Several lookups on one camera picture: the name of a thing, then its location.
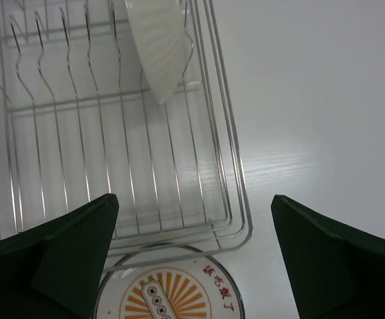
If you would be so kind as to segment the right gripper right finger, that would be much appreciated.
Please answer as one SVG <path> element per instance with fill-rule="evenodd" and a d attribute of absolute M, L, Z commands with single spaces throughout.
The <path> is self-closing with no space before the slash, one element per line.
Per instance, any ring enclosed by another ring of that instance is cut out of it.
<path fill-rule="evenodd" d="M 271 212 L 300 318 L 385 318 L 385 239 L 285 195 Z"/>

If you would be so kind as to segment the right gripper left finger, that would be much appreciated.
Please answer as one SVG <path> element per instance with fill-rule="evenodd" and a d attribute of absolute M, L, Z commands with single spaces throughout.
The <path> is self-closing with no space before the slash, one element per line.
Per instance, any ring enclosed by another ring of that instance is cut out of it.
<path fill-rule="evenodd" d="M 118 210 L 107 193 L 0 240 L 0 318 L 90 318 Z"/>

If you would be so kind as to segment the floral brown-rim plate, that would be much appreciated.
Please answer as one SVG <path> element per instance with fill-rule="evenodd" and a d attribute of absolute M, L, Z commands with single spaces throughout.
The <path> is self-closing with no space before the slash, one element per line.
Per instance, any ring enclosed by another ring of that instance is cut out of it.
<path fill-rule="evenodd" d="M 180 3 L 132 0 L 125 5 L 146 80 L 163 104 L 182 81 L 189 58 Z"/>

